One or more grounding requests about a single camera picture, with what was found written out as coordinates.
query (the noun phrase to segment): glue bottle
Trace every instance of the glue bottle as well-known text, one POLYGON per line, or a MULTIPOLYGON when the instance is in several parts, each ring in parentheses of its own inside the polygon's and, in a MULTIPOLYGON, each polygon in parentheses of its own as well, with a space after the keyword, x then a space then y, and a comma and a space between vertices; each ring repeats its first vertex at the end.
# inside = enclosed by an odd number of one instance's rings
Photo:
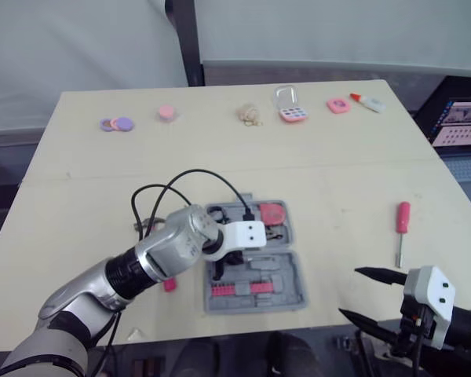
POLYGON ((360 102, 365 108, 369 108, 374 112, 383 112, 385 110, 385 105, 382 102, 375 100, 374 98, 369 98, 356 93, 351 93, 351 98, 356 102, 360 102))

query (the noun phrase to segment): pink tool handle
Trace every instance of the pink tool handle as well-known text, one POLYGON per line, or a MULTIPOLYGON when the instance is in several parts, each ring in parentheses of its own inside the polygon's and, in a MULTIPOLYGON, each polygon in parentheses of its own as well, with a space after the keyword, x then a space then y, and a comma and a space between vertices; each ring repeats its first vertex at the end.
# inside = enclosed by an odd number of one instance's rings
POLYGON ((396 231, 398 233, 408 232, 408 222, 410 221, 410 204, 401 202, 398 206, 398 218, 396 220, 396 231))
POLYGON ((274 284, 272 283, 252 283, 251 293, 272 293, 274 284))
POLYGON ((164 281, 164 291, 172 292, 175 289, 176 289, 176 279, 174 277, 164 281))
POLYGON ((236 294, 236 286, 229 284, 211 287, 211 294, 213 296, 232 296, 236 294))

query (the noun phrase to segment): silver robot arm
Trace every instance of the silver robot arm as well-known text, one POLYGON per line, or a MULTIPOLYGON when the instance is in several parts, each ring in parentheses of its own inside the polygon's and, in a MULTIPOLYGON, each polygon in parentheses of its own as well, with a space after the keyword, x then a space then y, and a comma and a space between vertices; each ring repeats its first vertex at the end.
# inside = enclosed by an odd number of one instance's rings
POLYGON ((54 292, 40 309, 35 331, 7 357, 0 375, 86 375, 87 349, 146 288, 182 273, 202 254, 217 260, 237 248, 265 245, 263 223, 243 223, 239 232, 224 231, 201 206, 173 212, 162 229, 54 292))

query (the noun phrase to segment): red screwdriver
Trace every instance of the red screwdriver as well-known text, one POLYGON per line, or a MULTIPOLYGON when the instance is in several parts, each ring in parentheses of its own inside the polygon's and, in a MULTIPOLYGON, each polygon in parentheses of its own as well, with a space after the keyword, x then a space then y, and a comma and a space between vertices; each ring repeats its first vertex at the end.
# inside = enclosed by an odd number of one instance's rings
POLYGON ((403 234, 408 233, 408 222, 410 221, 410 204, 401 202, 398 206, 398 216, 396 219, 396 231, 400 234, 400 251, 396 257, 396 267, 401 268, 403 264, 403 234))

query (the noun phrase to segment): white wall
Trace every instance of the white wall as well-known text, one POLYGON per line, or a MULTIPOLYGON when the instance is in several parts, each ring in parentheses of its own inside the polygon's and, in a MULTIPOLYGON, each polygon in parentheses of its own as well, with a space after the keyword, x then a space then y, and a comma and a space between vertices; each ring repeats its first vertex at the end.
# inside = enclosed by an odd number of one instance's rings
POLYGON ((45 127, 65 90, 187 86, 163 3, 0 0, 0 130, 45 127))
POLYGON ((204 60, 471 74, 471 0, 196 0, 195 7, 204 60))

